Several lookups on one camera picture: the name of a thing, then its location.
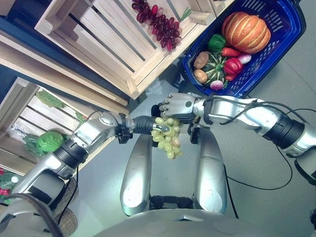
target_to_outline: red grapes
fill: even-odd
[[[162,7],[153,5],[150,8],[146,0],[133,0],[132,8],[138,12],[136,20],[148,25],[148,32],[156,36],[162,48],[170,52],[181,42],[180,23],[173,17],[166,18]]]

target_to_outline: red pepper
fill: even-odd
[[[233,81],[237,77],[237,74],[235,75],[226,75],[225,80],[226,81]]]
[[[241,52],[233,48],[225,47],[222,49],[222,56],[224,57],[238,57],[240,54]]]
[[[229,75],[237,75],[241,72],[243,65],[237,58],[230,58],[224,64],[224,72]]]

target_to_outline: blue plastic basket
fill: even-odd
[[[205,95],[215,92],[238,98],[248,94],[278,63],[306,29],[306,22],[298,0],[235,0],[187,50],[182,63],[184,77]],[[264,19],[271,31],[271,39],[260,52],[253,54],[251,61],[244,65],[242,72],[228,83],[226,89],[213,91],[197,81],[193,74],[193,62],[198,54],[207,50],[207,43],[215,33],[221,33],[222,23],[233,12],[244,11]]]

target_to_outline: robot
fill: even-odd
[[[16,198],[0,216],[0,234],[15,236],[62,236],[49,216],[52,206],[62,196],[64,180],[70,179],[88,154],[105,140],[117,137],[126,143],[133,133],[139,139],[132,151],[123,178],[120,201],[126,220],[99,234],[102,236],[274,236],[238,219],[224,215],[227,206],[226,175],[221,152],[209,127],[192,123],[201,117],[206,124],[237,123],[271,140],[289,157],[307,181],[316,184],[316,127],[290,119],[273,102],[210,96],[197,99],[188,94],[171,93],[158,108],[162,117],[190,123],[190,141],[200,147],[193,199],[151,197],[150,132],[168,131],[155,123],[154,117],[134,119],[123,114],[104,112],[79,127],[56,151],[48,154],[14,188]],[[172,204],[173,209],[165,208]]]

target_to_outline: orange pumpkin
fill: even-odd
[[[227,43],[245,53],[256,53],[269,42],[271,33],[264,20],[245,12],[234,12],[222,25]]]

